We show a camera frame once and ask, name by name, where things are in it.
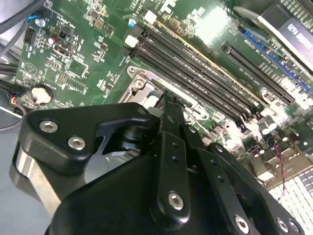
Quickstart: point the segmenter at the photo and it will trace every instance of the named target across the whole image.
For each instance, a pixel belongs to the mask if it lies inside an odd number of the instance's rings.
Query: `black cable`
[[[33,14],[35,11],[40,9],[45,0],[34,0],[27,7],[16,13],[14,16],[0,23],[0,34],[12,28],[17,23],[23,21],[26,17]]]
[[[17,70],[18,70],[18,66],[17,66],[17,65],[11,65],[11,64],[3,64],[3,63],[0,63],[0,70],[13,70],[13,71],[17,71]]]
[[[16,103],[15,106],[18,107],[22,111],[22,113],[23,113],[23,116],[22,116],[21,120],[17,121],[16,123],[14,123],[12,125],[9,125],[9,126],[6,126],[6,127],[1,127],[0,128],[0,132],[13,129],[13,128],[17,127],[22,122],[23,117],[26,115],[26,110],[25,110],[25,108],[22,105],[20,105],[18,103]]]
[[[3,57],[14,46],[14,44],[22,36],[24,31],[27,30],[28,26],[29,26],[29,24],[26,21],[21,25],[20,29],[16,32],[16,34],[9,41],[9,43],[7,45],[5,45],[5,47],[2,50],[0,50],[0,58]]]
[[[2,50],[4,47],[5,47],[5,45],[3,45],[2,43],[0,43],[0,50]],[[6,59],[6,61],[8,61],[9,63],[15,64],[15,65],[18,65],[18,64],[20,63],[19,56],[18,56],[15,52],[13,52],[13,51],[11,51],[11,50],[9,50],[3,57],[4,57],[4,58]]]
[[[14,70],[3,70],[3,69],[0,69],[0,74],[2,74],[2,75],[12,75],[12,76],[15,76],[15,75],[16,75],[16,71],[14,71]]]

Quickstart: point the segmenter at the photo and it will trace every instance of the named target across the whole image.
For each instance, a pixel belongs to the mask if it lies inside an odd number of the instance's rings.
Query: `motherboard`
[[[47,0],[25,34],[16,84],[29,92],[20,102],[148,109],[170,89],[203,142],[239,161],[275,152],[273,142],[286,138],[288,160],[312,154],[312,72],[229,2]],[[299,2],[280,4],[312,32]]]

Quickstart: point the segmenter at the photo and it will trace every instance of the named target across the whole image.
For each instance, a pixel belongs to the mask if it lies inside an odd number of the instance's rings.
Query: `blue wire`
[[[30,19],[37,18],[37,17],[38,17],[37,15],[29,16],[27,17],[26,22],[29,22]]]

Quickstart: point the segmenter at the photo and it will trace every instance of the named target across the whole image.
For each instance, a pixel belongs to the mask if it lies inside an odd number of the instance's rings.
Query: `blue pcie slot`
[[[251,34],[244,30],[241,29],[240,32],[247,38],[250,42],[252,42],[261,52],[263,52],[264,55],[266,55],[272,62],[274,62],[282,71],[284,71],[287,75],[289,75],[297,84],[299,84],[303,89],[306,91],[310,92],[312,91],[310,87],[308,87],[304,82],[300,82],[293,73],[288,71],[285,66],[283,66],[274,56],[269,55],[266,53],[264,46],[256,41]]]

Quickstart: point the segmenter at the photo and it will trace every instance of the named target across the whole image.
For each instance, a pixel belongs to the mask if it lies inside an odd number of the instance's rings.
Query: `capacitor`
[[[292,143],[295,143],[295,144],[300,144],[301,141],[300,141],[300,137],[299,137],[299,134],[298,133],[291,133],[289,135],[289,139]]]
[[[234,141],[232,140],[231,136],[225,136],[225,142],[226,145],[232,146],[234,144]]]
[[[259,129],[263,135],[267,135],[268,133],[270,133],[270,129],[268,128],[268,126],[265,123],[261,124]]]
[[[282,139],[282,141],[287,141],[288,137],[283,130],[278,130],[277,134]]]
[[[43,27],[45,27],[45,20],[43,18],[37,18],[37,19],[35,19],[35,24],[38,27],[43,28]]]
[[[251,149],[251,154],[252,154],[255,158],[257,158],[257,157],[260,156],[260,152],[259,152],[259,150],[258,150],[257,148]]]
[[[128,20],[128,26],[129,28],[134,28],[134,26],[137,24],[137,18],[136,17],[130,17]]]
[[[277,124],[272,118],[267,119],[266,125],[268,126],[269,131],[275,130],[277,128]]]
[[[277,141],[276,141],[275,137],[273,135],[271,135],[271,134],[263,136],[263,140],[271,148],[274,148],[276,146],[276,144],[277,144]]]
[[[48,38],[48,43],[50,45],[56,44],[58,41],[60,40],[59,35],[57,34],[52,34],[49,38]]]

